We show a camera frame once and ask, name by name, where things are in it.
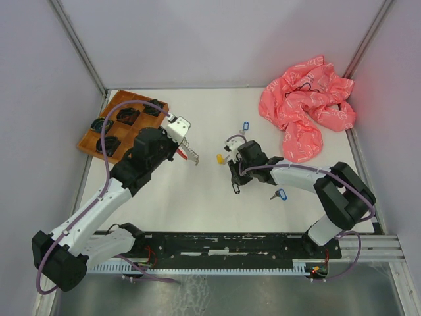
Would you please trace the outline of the key with black tag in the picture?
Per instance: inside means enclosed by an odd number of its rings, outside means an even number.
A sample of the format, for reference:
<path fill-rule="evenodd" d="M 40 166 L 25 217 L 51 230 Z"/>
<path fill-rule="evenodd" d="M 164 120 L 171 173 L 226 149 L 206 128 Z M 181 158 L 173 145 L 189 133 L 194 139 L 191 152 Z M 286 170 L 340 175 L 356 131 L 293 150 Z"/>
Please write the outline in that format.
<path fill-rule="evenodd" d="M 235 194 L 240 194 L 241 193 L 241 189 L 240 189 L 241 185 L 238 183 L 232 183 L 232 188 Z"/>

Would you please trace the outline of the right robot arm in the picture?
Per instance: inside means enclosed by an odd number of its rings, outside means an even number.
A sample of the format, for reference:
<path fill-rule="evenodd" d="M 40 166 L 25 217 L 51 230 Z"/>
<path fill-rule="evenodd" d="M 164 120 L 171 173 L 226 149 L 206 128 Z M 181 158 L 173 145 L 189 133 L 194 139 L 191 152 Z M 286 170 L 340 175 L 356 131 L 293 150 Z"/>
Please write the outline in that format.
<path fill-rule="evenodd" d="M 324 215 L 303 236 L 302 250 L 309 257 L 318 257 L 333 238 L 339 238 L 356 224 L 375 215 L 376 198 L 358 174 L 344 162 L 332 167 L 312 167 L 293 163 L 283 157 L 267 157 L 254 140 L 232 136 L 224 143 L 228 152 L 231 183 L 236 194 L 239 187 L 256 179 L 279 187 L 273 198 L 284 198 L 285 186 L 316 194 Z"/>

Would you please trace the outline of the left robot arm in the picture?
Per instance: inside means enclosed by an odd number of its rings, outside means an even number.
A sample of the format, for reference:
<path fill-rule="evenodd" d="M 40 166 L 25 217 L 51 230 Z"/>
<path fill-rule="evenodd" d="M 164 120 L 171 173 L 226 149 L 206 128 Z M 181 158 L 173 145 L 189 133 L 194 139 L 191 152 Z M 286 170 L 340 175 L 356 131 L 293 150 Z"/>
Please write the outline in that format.
<path fill-rule="evenodd" d="M 41 287 L 42 276 L 52 281 L 55 289 L 67 292 L 81 282 L 88 269 L 112 257 L 137 257 L 146 250 L 144 232 L 131 223 L 124 223 L 97 240 L 90 238 L 151 180 L 159 165 L 173 160 L 188 130 L 180 122 L 141 129 L 123 158 L 106 168 L 103 187 L 85 205 L 50 233 L 39 231 L 32 237 L 36 288 L 40 294 L 48 293 Z"/>

